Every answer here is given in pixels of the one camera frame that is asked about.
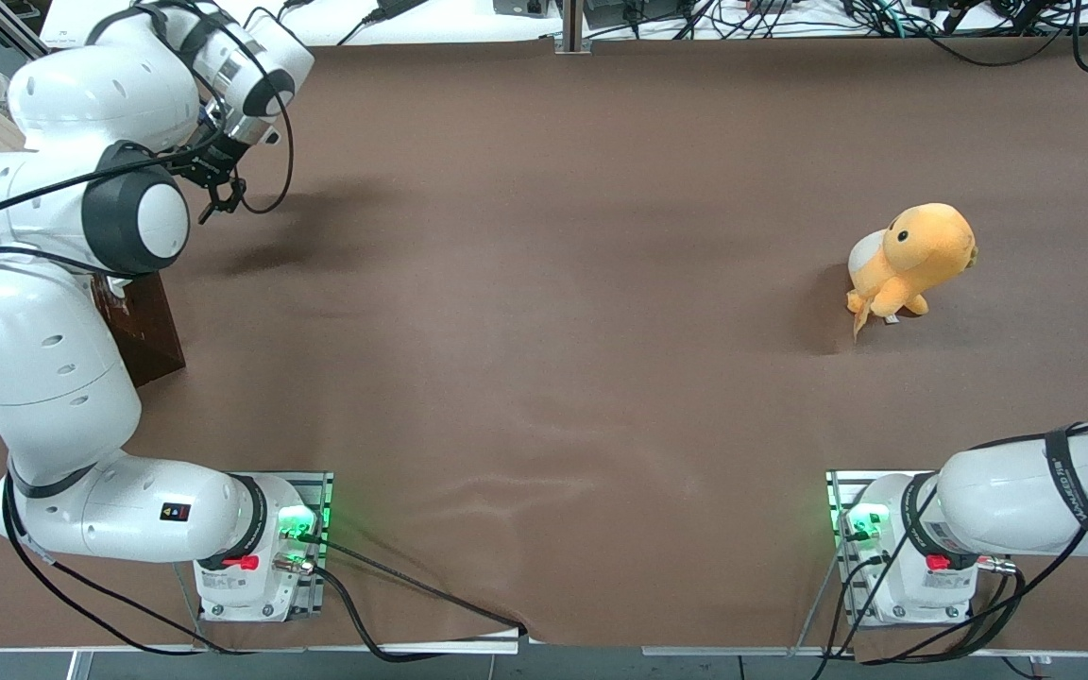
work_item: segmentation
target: table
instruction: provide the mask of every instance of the table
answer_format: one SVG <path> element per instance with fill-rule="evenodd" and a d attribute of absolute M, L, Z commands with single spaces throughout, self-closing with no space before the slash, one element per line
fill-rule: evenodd
<path fill-rule="evenodd" d="M 187 368 L 141 388 L 126 448 L 331 469 L 336 540 L 539 641 L 786 651 L 833 549 L 826 469 L 1088 418 L 1088 76 L 1063 47 L 1011 69 L 897 39 L 326 50 L 290 113 L 288 202 L 212 220 L 163 272 Z M 257 203 L 283 152 L 243 161 Z M 931 199 L 978 267 L 852 345 L 848 251 Z M 70 562 L 186 617 L 169 565 Z M 344 573 L 378 641 L 492 632 Z M 338 606 L 207 630 L 355 644 Z M 0 647 L 112 644 L 0 539 Z M 994 646 L 1088 651 L 1088 560 Z"/>
<path fill-rule="evenodd" d="M 54 0 L 48 18 L 39 37 L 49 47 L 77 47 L 86 39 L 87 33 L 99 18 L 124 9 L 128 0 Z M 282 0 L 218 0 L 218 4 L 233 14 L 238 21 L 246 21 L 255 8 L 267 8 L 277 11 Z M 703 0 L 696 5 L 703 5 Z M 740 22 L 746 15 L 744 4 L 740 1 L 728 1 L 725 18 Z M 363 0 L 355 3 L 351 0 L 314 0 L 313 3 L 301 5 L 284 14 L 284 23 L 306 45 L 333 45 L 349 34 L 351 27 L 375 9 L 375 0 Z M 906 5 L 906 11 L 915 16 L 941 26 L 945 13 L 938 12 L 930 18 L 929 12 Z M 751 27 L 761 22 L 774 22 L 772 16 L 751 18 L 743 30 L 734 35 L 744 38 L 751 34 Z M 980 5 L 968 12 L 960 33 L 976 33 L 992 29 L 1001 25 L 1002 17 L 990 10 L 989 4 Z M 681 29 L 682 21 L 647 23 L 641 26 L 643 39 L 669 39 Z M 1088 9 L 1083 12 L 1083 25 L 1088 26 Z M 556 4 L 548 5 L 546 17 L 515 17 L 509 14 L 496 14 L 490 0 L 429 0 L 420 5 L 391 18 L 387 22 L 375 23 L 359 30 L 347 45 L 384 45 L 384 44 L 422 44 L 422 42 L 493 42 L 519 41 L 520 39 L 536 39 L 541 35 L 558 35 L 561 33 L 561 17 Z M 592 32 L 589 26 L 583 28 L 583 35 L 597 34 L 599 39 L 631 38 L 626 29 Z M 834 35 L 867 35 L 867 29 L 855 25 L 842 11 L 838 0 L 804 0 L 783 12 L 778 27 L 771 32 L 777 38 L 799 38 L 799 36 L 834 36 Z M 710 17 L 705 17 L 696 25 L 696 39 L 719 39 L 713 27 Z"/>

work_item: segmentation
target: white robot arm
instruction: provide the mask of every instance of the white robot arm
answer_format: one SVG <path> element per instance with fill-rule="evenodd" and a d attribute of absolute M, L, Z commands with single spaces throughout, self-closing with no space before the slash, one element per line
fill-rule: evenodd
<path fill-rule="evenodd" d="M 189 232 L 172 173 L 209 189 L 211 210 L 236 205 L 237 160 L 272 140 L 276 113 L 313 63 L 275 21 L 260 16 L 251 27 L 212 3 L 146 0 L 104 18 L 86 47 L 32 61 L 12 78 L 9 103 L 26 151 L 0 152 L 0 201 L 103 176 L 0 211 L 0 435 L 18 523 L 34 545 L 196 560 L 209 617 L 281 620 L 297 576 L 273 568 L 304 556 L 294 537 L 314 528 L 313 514 L 280 478 L 121 450 L 139 400 L 76 267 L 118 272 L 120 283 L 170 265 Z M 214 90 L 208 107 L 193 74 Z M 110 172 L 189 135 L 196 152 L 174 156 L 176 166 Z M 233 205 L 217 197 L 221 184 L 233 185 Z"/>
<path fill-rule="evenodd" d="M 877 623 L 955 623 L 981 567 L 999 555 L 1088 555 L 1088 422 L 981 445 L 937 473 L 873 482 L 842 518 L 861 559 Z M 899 549 L 899 543 L 907 545 Z"/>

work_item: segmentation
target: black strap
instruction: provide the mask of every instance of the black strap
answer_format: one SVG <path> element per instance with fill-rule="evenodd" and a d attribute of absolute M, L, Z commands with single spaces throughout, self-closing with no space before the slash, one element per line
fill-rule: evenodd
<path fill-rule="evenodd" d="M 957 553 L 950 547 L 942 546 L 920 521 L 923 518 L 918 512 L 918 496 L 926 482 L 932 478 L 937 478 L 937 474 L 932 472 L 915 474 L 913 481 L 905 486 L 905 491 L 901 494 L 901 519 L 905 526 L 905 536 L 910 537 L 911 545 L 916 547 L 922 555 L 942 555 L 949 559 L 950 568 L 967 569 L 977 562 L 977 556 L 969 553 Z"/>
<path fill-rule="evenodd" d="M 1049 472 L 1056 491 L 1061 492 L 1061 499 L 1077 518 L 1077 524 L 1088 533 L 1088 496 L 1072 463 L 1067 426 L 1059 426 L 1043 435 L 1043 457 L 1049 459 Z"/>
<path fill-rule="evenodd" d="M 58 479 L 57 482 L 34 486 L 23 481 L 22 477 L 18 477 L 18 472 L 14 469 L 14 459 L 8 457 L 8 474 L 13 479 L 14 485 L 18 489 L 18 494 L 25 498 L 49 498 L 61 494 L 62 491 L 69 490 L 70 486 L 74 486 L 75 483 L 82 481 L 94 468 L 95 463 L 90 463 L 86 468 L 75 469 L 74 472 L 65 474 L 65 477 Z"/>
<path fill-rule="evenodd" d="M 250 527 L 247 528 L 245 536 L 242 536 L 242 540 L 233 547 L 230 547 L 230 549 L 217 553 L 211 558 L 197 560 L 199 567 L 208 569 L 208 571 L 220 571 L 225 568 L 224 560 L 237 559 L 239 556 L 250 555 L 255 551 L 255 547 L 259 546 L 259 539 L 262 539 L 262 530 L 268 524 L 268 498 L 262 495 L 259 483 L 252 477 L 245 474 L 226 474 L 233 479 L 237 479 L 238 482 L 242 482 L 243 486 L 247 487 L 247 491 L 250 491 L 250 503 L 254 504 L 254 509 L 250 511 Z"/>

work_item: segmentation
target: label sticker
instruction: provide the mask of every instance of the label sticker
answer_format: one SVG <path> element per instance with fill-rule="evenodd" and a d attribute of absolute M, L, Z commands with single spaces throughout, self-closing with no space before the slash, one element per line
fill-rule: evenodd
<path fill-rule="evenodd" d="M 187 521 L 190 514 L 190 506 L 187 504 L 162 504 L 162 514 L 159 519 L 162 521 Z"/>
<path fill-rule="evenodd" d="M 202 583 L 206 589 L 212 589 L 213 591 L 236 591 L 238 589 L 246 589 L 246 578 L 230 577 L 228 573 L 225 573 L 224 571 L 206 571 L 200 576 L 199 582 Z"/>
<path fill-rule="evenodd" d="M 967 589 L 972 585 L 970 573 L 954 573 L 950 571 L 928 571 L 923 578 L 923 585 L 928 589 L 940 589 L 943 591 L 954 591 Z"/>

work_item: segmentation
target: stuffed animal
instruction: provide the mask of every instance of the stuffed animal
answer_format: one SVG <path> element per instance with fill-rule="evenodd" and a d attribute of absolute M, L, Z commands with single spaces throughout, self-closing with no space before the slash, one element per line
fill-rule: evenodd
<path fill-rule="evenodd" d="M 976 261 L 976 238 L 955 208 L 926 203 L 901 212 L 889 228 L 851 248 L 846 268 L 855 288 L 846 294 L 846 309 L 855 313 L 855 338 L 869 313 L 893 318 L 901 307 L 926 313 L 920 294 Z"/>

